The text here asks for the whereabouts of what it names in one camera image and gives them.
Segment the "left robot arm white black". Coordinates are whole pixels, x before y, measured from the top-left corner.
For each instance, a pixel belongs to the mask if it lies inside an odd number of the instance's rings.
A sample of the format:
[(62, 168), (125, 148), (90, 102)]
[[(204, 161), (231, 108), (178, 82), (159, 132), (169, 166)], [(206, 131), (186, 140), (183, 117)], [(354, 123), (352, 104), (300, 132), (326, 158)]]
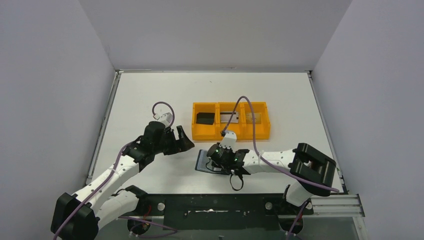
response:
[(144, 133), (124, 145), (115, 162), (96, 179), (73, 194), (63, 193), (56, 201), (50, 230), (54, 239), (93, 240), (101, 228), (136, 209), (146, 193), (130, 187), (128, 193), (113, 196), (129, 179), (135, 177), (156, 155), (186, 152), (195, 144), (182, 126), (177, 134), (159, 121), (151, 121)]

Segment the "blue leather card holder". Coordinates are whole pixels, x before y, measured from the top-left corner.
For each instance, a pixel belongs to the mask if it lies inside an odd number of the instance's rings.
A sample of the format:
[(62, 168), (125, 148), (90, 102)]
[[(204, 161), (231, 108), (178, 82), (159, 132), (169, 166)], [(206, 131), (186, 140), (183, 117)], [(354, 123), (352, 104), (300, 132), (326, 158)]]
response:
[(205, 149), (199, 150), (194, 169), (208, 174), (229, 175), (228, 172), (223, 171), (221, 168), (212, 166), (212, 160), (207, 157), (207, 150)]

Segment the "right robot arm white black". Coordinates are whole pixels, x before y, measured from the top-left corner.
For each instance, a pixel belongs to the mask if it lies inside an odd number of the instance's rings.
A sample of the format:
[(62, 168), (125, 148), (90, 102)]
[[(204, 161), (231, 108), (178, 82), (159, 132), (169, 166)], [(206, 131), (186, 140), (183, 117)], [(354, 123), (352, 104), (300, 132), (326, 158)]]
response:
[(295, 179), (284, 195), (285, 201), (296, 207), (312, 196), (328, 197), (332, 192), (339, 192), (333, 187), (336, 162), (307, 143), (299, 143), (294, 149), (262, 153), (253, 149), (233, 151), (216, 143), (209, 148), (206, 157), (214, 167), (240, 179), (258, 173), (285, 174)]

